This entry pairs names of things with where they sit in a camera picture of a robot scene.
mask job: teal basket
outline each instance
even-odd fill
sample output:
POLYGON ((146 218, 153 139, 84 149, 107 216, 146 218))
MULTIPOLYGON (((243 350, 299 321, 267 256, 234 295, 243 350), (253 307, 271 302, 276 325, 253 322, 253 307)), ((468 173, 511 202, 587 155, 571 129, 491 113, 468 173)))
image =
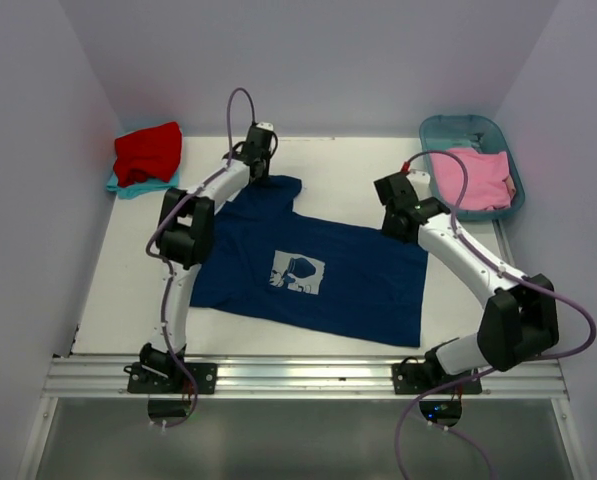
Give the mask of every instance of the teal basket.
MULTIPOLYGON (((459 220, 488 221, 507 218, 516 213, 525 203, 525 189, 520 181, 514 158, 509 151, 500 128, 488 118, 479 115, 436 115, 429 117, 420 125, 420 142, 423 150, 448 150, 452 147, 473 147, 480 153, 507 152, 509 174, 516 187, 516 195, 511 206, 500 210, 458 210, 459 220)), ((425 166, 431 175, 431 192, 443 203, 447 203, 435 181, 434 168, 429 155, 424 156, 425 166)))

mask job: lavender wall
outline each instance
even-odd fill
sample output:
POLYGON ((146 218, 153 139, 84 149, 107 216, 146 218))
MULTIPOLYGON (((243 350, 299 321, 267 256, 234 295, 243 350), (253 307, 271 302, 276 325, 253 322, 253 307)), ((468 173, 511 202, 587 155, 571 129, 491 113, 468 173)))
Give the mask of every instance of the lavender wall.
POLYGON ((61 3, 126 128, 223 134, 242 84, 283 134, 388 136, 493 115, 557 0, 61 3))
POLYGON ((0 479, 70 345, 110 211, 117 117, 54 0, 0 1, 0 479))
MULTIPOLYGON (((508 223, 516 260, 597 318, 597 0, 561 0, 496 119, 527 190, 508 223)), ((584 320, 560 316, 563 346, 580 343, 584 320)), ((597 342, 563 370, 597 479, 597 342)))

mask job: white tabletop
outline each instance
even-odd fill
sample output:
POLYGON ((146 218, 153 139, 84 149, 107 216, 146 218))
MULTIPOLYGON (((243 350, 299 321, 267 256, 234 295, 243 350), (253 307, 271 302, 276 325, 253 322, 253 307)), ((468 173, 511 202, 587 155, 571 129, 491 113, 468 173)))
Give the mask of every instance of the white tabletop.
MULTIPOLYGON (((203 180, 227 151, 224 138, 188 137, 183 144, 181 187, 203 180)), ((281 138, 271 173, 302 179, 294 209, 302 215, 380 228, 383 207, 373 181, 400 169, 420 150, 418 139, 281 138)), ((116 200, 73 346, 74 354, 137 355, 150 339, 162 297, 162 266, 145 255, 156 228, 163 192, 116 200)), ((496 255, 491 223, 466 228, 496 255)), ((269 320, 191 308, 187 354, 201 355, 406 355, 420 354, 474 333, 482 308, 469 289, 429 256, 419 349, 394 347, 314 332, 269 320)))

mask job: folded cloth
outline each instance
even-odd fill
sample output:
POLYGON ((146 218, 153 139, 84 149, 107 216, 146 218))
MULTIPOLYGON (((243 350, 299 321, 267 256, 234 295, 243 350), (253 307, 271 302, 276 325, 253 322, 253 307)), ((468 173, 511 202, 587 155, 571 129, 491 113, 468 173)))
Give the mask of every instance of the folded cloth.
MULTIPOLYGON (((506 179, 509 177, 507 152, 478 153, 473 148, 450 148, 469 174, 467 192, 460 208, 463 210, 494 210, 509 208, 511 196, 506 179)), ((431 154, 434 178, 443 199, 455 205, 464 182, 460 165, 446 155, 431 154)))
POLYGON ((109 181, 107 182, 107 190, 110 192, 116 192, 118 194, 118 198, 123 200, 129 200, 131 198, 136 198, 138 195, 142 195, 143 193, 154 192, 156 190, 166 190, 171 187, 177 187, 180 183, 180 174, 178 170, 174 173, 174 176, 168 182, 163 182, 156 178, 149 178, 146 182, 143 183, 134 183, 133 185, 129 185, 128 187, 122 188, 118 186, 118 177, 112 171, 111 177, 109 177, 109 181))
POLYGON ((128 187, 148 178, 166 183, 180 165, 182 133, 176 122, 169 122, 117 138, 114 145, 118 186, 128 187))

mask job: glass panel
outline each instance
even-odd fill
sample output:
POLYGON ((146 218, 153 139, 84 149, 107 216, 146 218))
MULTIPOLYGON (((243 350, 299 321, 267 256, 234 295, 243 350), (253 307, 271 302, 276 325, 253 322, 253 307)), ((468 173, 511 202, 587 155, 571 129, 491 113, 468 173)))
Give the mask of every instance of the glass panel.
MULTIPOLYGON (((405 404, 201 399, 187 423, 162 435, 148 426, 144 399, 65 399, 38 478, 395 480, 405 404)), ((415 416, 402 435, 414 479, 487 478, 478 452, 415 416)), ((467 400, 456 428, 489 452, 501 480, 573 478, 548 400, 467 400)))

